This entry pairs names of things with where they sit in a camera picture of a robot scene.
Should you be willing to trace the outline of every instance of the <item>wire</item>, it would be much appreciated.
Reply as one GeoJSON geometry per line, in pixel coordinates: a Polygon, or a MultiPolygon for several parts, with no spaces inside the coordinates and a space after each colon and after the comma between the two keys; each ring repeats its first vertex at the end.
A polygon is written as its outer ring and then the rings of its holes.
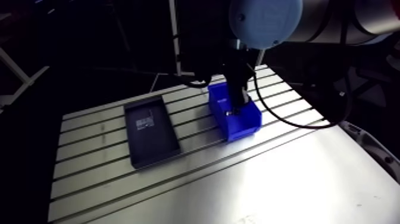
{"type": "MultiPolygon", "coordinates": [[[[343,18],[342,19],[342,30],[341,30],[341,34],[340,34],[340,44],[342,45],[342,47],[345,47],[345,45],[346,45],[347,31],[348,31],[348,18],[343,18]]],[[[273,112],[267,106],[267,104],[264,102],[263,97],[260,94],[260,90],[258,89],[256,72],[254,71],[254,69],[249,64],[247,64],[247,66],[253,72],[253,77],[254,77],[253,81],[254,81],[255,91],[256,91],[256,93],[258,95],[258,98],[261,101],[262,105],[265,107],[265,109],[268,112],[270,112],[274,117],[276,117],[278,120],[280,120],[283,123],[286,123],[288,125],[292,125],[294,127],[304,128],[304,129],[325,129],[325,128],[336,126],[340,122],[345,121],[349,117],[349,115],[351,113],[352,104],[353,104],[353,96],[352,96],[352,92],[351,92],[351,86],[350,86],[350,80],[349,80],[348,71],[345,71],[345,77],[344,77],[345,78],[345,85],[346,85],[347,103],[346,103],[346,110],[345,110],[345,114],[343,115],[343,118],[341,120],[337,121],[337,122],[333,122],[333,123],[330,123],[328,125],[308,126],[308,125],[298,125],[298,124],[289,122],[289,121],[283,119],[282,117],[278,116],[275,112],[273,112]]]]}
{"type": "Polygon", "coordinates": [[[201,89],[201,88],[207,87],[211,83],[211,76],[206,77],[206,79],[204,79],[204,83],[195,84],[195,83],[192,83],[192,82],[190,82],[188,80],[184,80],[184,79],[182,79],[182,77],[176,76],[176,75],[174,75],[172,73],[169,73],[169,75],[175,77],[176,79],[178,79],[178,81],[181,84],[184,84],[185,86],[188,86],[188,87],[191,87],[191,88],[199,88],[199,89],[201,89]]]}

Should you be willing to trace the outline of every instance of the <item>black rectangular tray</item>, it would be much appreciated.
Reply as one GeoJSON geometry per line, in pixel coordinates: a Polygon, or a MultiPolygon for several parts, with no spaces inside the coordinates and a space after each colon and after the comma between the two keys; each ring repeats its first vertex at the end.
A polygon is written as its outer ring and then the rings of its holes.
{"type": "Polygon", "coordinates": [[[130,161],[135,169],[181,150],[161,96],[124,105],[130,161]]]}

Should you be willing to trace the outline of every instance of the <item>blue bin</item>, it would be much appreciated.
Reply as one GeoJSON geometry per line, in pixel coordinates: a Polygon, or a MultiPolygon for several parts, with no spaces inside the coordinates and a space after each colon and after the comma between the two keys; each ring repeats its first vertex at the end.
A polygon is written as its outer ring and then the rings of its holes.
{"type": "Polygon", "coordinates": [[[210,110],[219,124],[228,142],[243,138],[257,132],[261,128],[261,112],[250,99],[240,109],[238,115],[226,115],[232,111],[226,83],[219,83],[208,87],[210,110]]]}

